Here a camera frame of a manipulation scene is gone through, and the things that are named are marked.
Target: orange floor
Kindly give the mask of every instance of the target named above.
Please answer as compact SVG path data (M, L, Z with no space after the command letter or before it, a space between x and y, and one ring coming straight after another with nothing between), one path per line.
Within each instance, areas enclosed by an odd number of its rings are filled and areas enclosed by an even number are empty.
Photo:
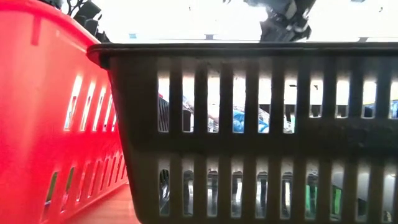
M64 224L139 224L131 200L130 188L126 184L99 202L84 209Z

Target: black shopping basket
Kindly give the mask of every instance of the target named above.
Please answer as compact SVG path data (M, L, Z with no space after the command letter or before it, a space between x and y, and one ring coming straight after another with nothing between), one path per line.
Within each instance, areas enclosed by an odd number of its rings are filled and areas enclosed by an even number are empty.
M397 44L104 44L91 47L88 55L109 70L134 206L142 223L398 220L398 123L389 117ZM208 132L209 67L220 72L218 133ZM182 79L188 70L195 75L192 133L182 128ZM158 125L159 72L170 73L168 131ZM235 73L246 76L243 133L232 131ZM269 75L272 85L267 134L258 132L260 74ZM287 134L284 87L291 74L297 76L297 107L295 131ZM311 77L319 74L322 116L310 118ZM336 117L339 75L349 77L345 119ZM373 118L363 117L367 77L377 83ZM363 205L358 205L357 195L364 189L366 208L358 214Z

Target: red shopping basket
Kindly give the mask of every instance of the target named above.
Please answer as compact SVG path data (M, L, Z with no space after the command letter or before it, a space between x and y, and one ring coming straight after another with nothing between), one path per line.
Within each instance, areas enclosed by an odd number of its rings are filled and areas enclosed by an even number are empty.
M357 193L365 195L366 222L382 223L385 213L398 220L398 123L389 118L397 44L104 44L91 47L88 55L109 70L134 208L142 223L363 222ZM218 133L208 132L210 70L220 75ZM165 73L170 75L167 132L157 124L158 75ZM183 74L195 76L192 133L182 130ZM258 132L260 74L270 77L272 86L265 134ZM232 129L234 75L246 77L243 133ZM287 134L284 88L291 75L297 76L297 107L295 132ZM313 75L323 77L321 118L310 117ZM340 75L350 83L345 119L336 117ZM362 117L365 77L377 80L372 119ZM314 194L311 217L305 197Z
M0 21L0 223L59 223L127 182L98 41L37 0Z

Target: red plastic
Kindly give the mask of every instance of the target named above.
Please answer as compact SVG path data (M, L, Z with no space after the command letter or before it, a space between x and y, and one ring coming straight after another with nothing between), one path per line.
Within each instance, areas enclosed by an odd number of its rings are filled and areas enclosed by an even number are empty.
M98 41L38 0L0 0L0 21L0 223L60 223L127 182Z

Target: shopping basket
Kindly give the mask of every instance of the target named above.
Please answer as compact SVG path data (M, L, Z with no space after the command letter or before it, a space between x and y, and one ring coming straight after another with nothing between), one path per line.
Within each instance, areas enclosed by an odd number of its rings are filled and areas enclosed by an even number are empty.
M98 41L37 0L0 21L0 223L60 223L127 182Z
M397 44L103 44L90 47L88 56L109 71L134 208L142 223L398 219L394 177L398 123L389 118ZM220 73L218 133L208 132L210 68ZM182 130L182 80L189 71L195 76L192 133ZM170 75L167 132L157 124L159 73ZM243 133L234 133L232 127L234 75L246 76ZM267 134L258 131L260 75L268 75L272 85ZM284 87L291 75L297 76L297 106L295 131L287 134ZM349 77L345 119L336 117L336 83L341 75ZM317 76L323 77L322 113L311 118L310 84ZM371 119L363 118L367 77L377 80ZM363 167L369 169L367 177ZM367 209L359 216L357 194L364 189ZM288 191L290 198L282 203ZM315 197L306 198L306 191ZM187 206L189 200L193 207ZM314 216L307 215L306 203L312 203Z

